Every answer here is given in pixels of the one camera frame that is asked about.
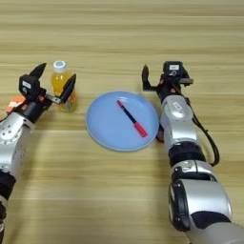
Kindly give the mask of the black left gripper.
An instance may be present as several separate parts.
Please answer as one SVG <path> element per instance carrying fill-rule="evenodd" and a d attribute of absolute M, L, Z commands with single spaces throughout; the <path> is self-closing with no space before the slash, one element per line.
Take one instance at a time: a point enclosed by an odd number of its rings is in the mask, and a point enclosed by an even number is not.
<path fill-rule="evenodd" d="M 30 72 L 30 76 L 39 79 L 42 76 L 45 68 L 46 68 L 46 63 L 42 63 L 36 66 Z M 19 105 L 14 111 L 24 116 L 31 123 L 35 123 L 42 115 L 42 113 L 49 109 L 52 103 L 64 104 L 67 102 L 68 98 L 71 96 L 71 93 L 74 89 L 75 81 L 76 81 L 76 74 L 74 74 L 66 82 L 60 98 L 49 95 L 47 93 L 40 94 L 33 101 L 27 99 L 22 105 Z"/>

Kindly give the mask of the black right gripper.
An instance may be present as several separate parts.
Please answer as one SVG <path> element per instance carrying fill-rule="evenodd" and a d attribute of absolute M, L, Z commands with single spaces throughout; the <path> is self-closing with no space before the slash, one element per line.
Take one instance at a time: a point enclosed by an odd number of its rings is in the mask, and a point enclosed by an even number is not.
<path fill-rule="evenodd" d="M 160 77 L 157 86 L 152 86 L 149 81 L 149 68 L 146 64 L 143 67 L 141 77 L 143 82 L 143 90 L 146 92 L 156 92 L 161 102 L 163 102 L 164 99 L 170 95 L 181 94 L 180 85 L 177 84 L 173 79 L 166 78 L 164 75 Z M 191 85 L 193 84 L 193 79 L 181 78 L 180 84 Z"/>

